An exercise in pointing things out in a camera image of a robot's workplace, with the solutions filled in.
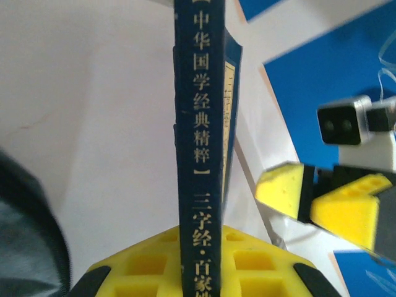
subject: white wall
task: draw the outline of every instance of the white wall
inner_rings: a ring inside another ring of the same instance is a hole
[[[0,146],[43,183],[74,282],[178,224],[173,10],[147,0],[2,1]],[[227,225],[268,239],[237,158]]]

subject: book spine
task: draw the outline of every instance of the book spine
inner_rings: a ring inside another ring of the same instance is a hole
[[[182,288],[220,297],[224,0],[175,0]]]

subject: yellow honeycomb grid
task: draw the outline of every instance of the yellow honeycomb grid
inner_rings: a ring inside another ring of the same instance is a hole
[[[111,267],[97,297],[183,297],[178,237],[175,227],[90,267]],[[224,226],[221,296],[311,297],[293,268],[298,262],[314,267],[303,258]]]

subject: blue panel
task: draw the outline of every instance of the blue panel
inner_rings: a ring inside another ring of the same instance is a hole
[[[334,255],[351,297],[396,296],[394,268],[377,264],[365,252],[335,252]]]
[[[320,104],[361,93],[378,100],[378,54],[396,30],[395,15],[390,2],[265,65],[302,162],[330,168],[338,161],[338,148],[321,141]],[[396,62],[395,44],[384,58]],[[383,82],[386,96],[396,93],[392,80]]]
[[[239,0],[239,3],[241,3],[246,20],[250,21],[255,16],[280,1],[281,0]]]

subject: book cover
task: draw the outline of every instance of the book cover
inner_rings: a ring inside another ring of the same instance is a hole
[[[394,264],[363,251],[335,251],[334,256],[351,297],[396,296]]]
[[[242,49],[225,29],[224,0],[175,0],[174,17],[182,288],[185,296],[220,297]]]

